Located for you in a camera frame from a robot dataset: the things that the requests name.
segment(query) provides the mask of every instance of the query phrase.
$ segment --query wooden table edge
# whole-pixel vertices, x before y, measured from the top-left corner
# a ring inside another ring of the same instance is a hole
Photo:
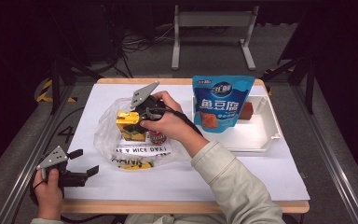
[[[308,201],[275,202],[285,214],[305,214]],[[89,214],[222,214],[216,202],[135,202],[64,199],[63,213]]]
[[[114,78],[105,77],[100,78],[97,84],[150,84],[154,81],[159,81],[162,85],[191,85],[192,78]],[[264,86],[263,80],[257,78],[254,85]]]

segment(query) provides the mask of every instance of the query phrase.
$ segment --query white table surface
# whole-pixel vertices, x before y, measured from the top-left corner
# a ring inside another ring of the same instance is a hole
[[[121,201],[214,201],[209,186],[194,171],[189,162],[171,162],[139,171],[119,170],[93,145],[94,133],[104,111],[117,99],[132,97],[144,85],[95,84],[68,149],[83,148],[84,155],[69,160],[71,172],[86,172],[99,165],[100,171],[81,188],[65,188],[66,199],[121,200]],[[191,116],[191,85],[159,85],[156,91],[168,91]],[[250,95],[265,94],[264,88],[253,86]],[[273,201],[307,201],[310,199],[296,168],[284,136],[274,142],[269,151],[260,156],[239,157],[239,160],[260,178]]]

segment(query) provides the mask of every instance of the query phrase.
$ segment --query finger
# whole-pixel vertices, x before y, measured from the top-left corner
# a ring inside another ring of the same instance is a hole
[[[59,173],[57,169],[52,169],[48,174],[48,187],[58,187]]]
[[[159,128],[158,128],[159,125],[157,123],[158,123],[157,121],[142,120],[141,126],[146,128],[147,130],[153,130],[159,132]]]
[[[36,174],[34,175],[34,183],[33,183],[33,187],[37,184],[39,184],[41,181],[43,181],[42,178],[42,171],[38,170],[36,171]]]
[[[170,96],[167,91],[159,91],[153,95],[157,99],[162,99],[165,105],[171,107],[174,110],[182,112],[182,107]]]

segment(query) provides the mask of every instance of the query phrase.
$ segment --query plastic bag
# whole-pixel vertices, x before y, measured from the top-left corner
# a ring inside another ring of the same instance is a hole
[[[147,134],[145,142],[126,141],[116,125],[119,110],[131,111],[131,98],[119,98],[103,113],[94,134],[94,146],[113,165],[138,170],[151,168],[172,161],[190,161],[179,142],[167,138],[161,145],[151,143]]]
[[[234,127],[255,82],[250,76],[195,76],[194,123],[208,133]]]

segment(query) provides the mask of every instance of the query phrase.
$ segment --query red can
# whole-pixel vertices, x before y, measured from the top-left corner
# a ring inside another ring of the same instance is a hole
[[[153,144],[163,144],[167,140],[167,136],[165,136],[161,132],[155,132],[149,130],[149,135],[150,135],[150,141]]]

